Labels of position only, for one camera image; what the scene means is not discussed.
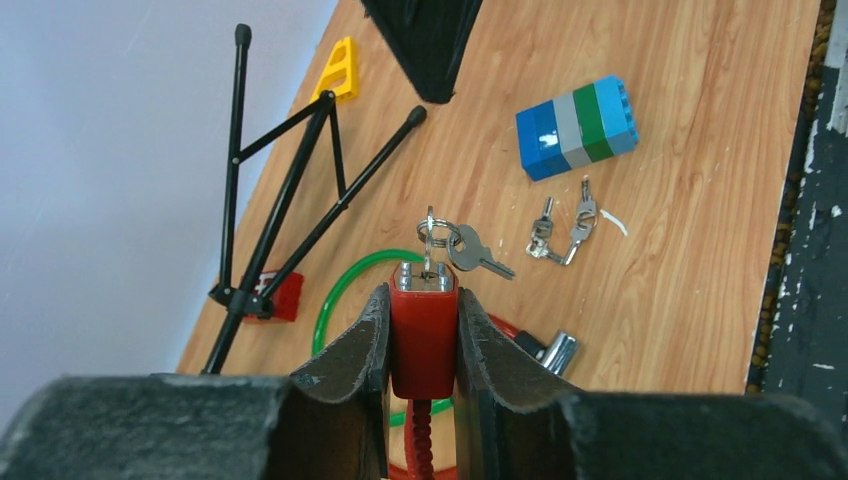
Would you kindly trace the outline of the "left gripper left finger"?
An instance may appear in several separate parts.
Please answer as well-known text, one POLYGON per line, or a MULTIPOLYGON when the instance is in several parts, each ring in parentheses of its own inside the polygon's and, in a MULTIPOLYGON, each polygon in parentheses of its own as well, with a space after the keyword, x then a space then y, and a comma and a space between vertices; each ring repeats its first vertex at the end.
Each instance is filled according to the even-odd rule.
POLYGON ((5 479, 379 479, 389 289, 286 376, 65 376, 1 438, 5 479))

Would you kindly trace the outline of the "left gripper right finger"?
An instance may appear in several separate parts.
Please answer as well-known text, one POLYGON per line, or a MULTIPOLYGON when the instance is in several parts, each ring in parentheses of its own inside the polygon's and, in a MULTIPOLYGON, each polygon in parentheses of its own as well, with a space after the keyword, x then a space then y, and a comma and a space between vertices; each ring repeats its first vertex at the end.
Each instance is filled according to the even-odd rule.
POLYGON ((847 451, 783 395, 579 389, 459 292, 455 390, 461 479, 843 479, 847 451))

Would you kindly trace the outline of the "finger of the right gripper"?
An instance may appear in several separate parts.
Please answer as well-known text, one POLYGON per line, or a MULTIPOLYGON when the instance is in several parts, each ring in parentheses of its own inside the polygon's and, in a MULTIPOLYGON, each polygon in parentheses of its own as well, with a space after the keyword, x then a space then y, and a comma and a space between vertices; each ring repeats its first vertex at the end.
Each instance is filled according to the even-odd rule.
POLYGON ((447 104, 481 0, 363 0, 418 96, 447 104))

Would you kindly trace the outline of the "red cable lock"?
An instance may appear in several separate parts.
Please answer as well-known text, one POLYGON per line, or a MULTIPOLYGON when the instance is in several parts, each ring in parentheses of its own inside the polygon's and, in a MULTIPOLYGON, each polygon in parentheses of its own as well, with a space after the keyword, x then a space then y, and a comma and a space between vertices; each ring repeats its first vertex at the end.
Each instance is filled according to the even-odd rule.
MULTIPOLYGON (((544 343, 530 332, 516 327, 493 314, 490 314, 489 318, 490 321, 503 334, 515 342, 520 349, 529 356, 533 357, 538 363, 554 375, 562 376, 578 353, 580 347, 579 341, 563 330, 558 330, 550 342, 544 343)), ((397 464, 390 464, 388 472, 389 479, 420 478, 415 468, 412 466, 412 461, 416 459, 414 454, 414 442, 412 440, 413 426, 410 423, 412 417, 413 408, 411 404, 408 404, 404 413, 398 412, 390 415, 391 427, 403 427, 406 466, 401 467, 397 464)))

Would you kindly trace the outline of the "red tag with cord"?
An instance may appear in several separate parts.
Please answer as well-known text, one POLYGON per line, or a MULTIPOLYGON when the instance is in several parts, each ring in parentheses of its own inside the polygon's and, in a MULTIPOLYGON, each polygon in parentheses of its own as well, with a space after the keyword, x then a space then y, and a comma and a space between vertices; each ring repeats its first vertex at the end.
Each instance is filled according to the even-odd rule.
POLYGON ((433 466, 435 401, 451 398, 456 381, 459 288, 438 262, 403 261, 389 283, 390 375, 396 397, 408 401, 404 453, 408 479, 456 479, 454 467, 433 466))

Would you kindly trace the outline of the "small silver tag key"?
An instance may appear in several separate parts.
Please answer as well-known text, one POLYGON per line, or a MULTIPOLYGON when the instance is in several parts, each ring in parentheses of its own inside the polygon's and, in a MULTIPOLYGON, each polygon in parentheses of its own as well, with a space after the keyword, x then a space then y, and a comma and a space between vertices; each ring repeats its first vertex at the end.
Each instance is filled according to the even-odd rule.
POLYGON ((460 271, 484 268, 506 280, 515 278, 512 269, 494 259, 491 249, 482 243, 473 227, 436 218, 432 206, 427 208, 425 219, 418 224, 416 232, 424 244, 423 258, 427 272, 434 269, 433 250, 442 248, 446 250, 450 263, 460 271))

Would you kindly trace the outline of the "green cable lock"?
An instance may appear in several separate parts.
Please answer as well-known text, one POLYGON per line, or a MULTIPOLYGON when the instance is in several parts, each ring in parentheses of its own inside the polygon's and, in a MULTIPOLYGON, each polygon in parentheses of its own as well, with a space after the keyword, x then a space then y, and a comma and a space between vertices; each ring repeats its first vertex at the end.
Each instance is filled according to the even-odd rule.
POLYGON ((367 285, 369 280, 380 283, 379 274, 389 272, 401 261, 422 260, 421 253, 387 248, 368 253, 346 267, 332 282, 318 308, 309 343, 309 359, 317 358, 356 320, 360 307, 354 307, 354 301, 365 301, 370 295, 373 285, 367 285))

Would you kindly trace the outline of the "silver keys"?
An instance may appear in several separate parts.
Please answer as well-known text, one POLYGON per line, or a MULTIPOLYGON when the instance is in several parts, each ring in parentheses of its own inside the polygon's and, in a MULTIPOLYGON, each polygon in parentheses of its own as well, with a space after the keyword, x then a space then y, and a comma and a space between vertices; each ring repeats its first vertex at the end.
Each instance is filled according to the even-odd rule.
POLYGON ((545 201, 541 215, 533 222, 530 242, 525 252, 533 258, 549 259, 562 263, 563 257, 550 249, 549 239, 553 233, 552 210, 554 198, 548 197, 545 201))

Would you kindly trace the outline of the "green lock keys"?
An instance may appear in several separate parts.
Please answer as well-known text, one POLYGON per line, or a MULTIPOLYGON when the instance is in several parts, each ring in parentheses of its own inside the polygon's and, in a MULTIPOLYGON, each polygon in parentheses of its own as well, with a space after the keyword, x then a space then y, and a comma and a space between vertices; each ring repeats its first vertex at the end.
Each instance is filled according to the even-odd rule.
POLYGON ((575 223, 570 231, 570 244, 563 263, 570 265, 579 247, 590 237, 596 225, 597 203, 591 193, 590 180, 584 177, 581 181, 581 197, 577 205, 575 223))

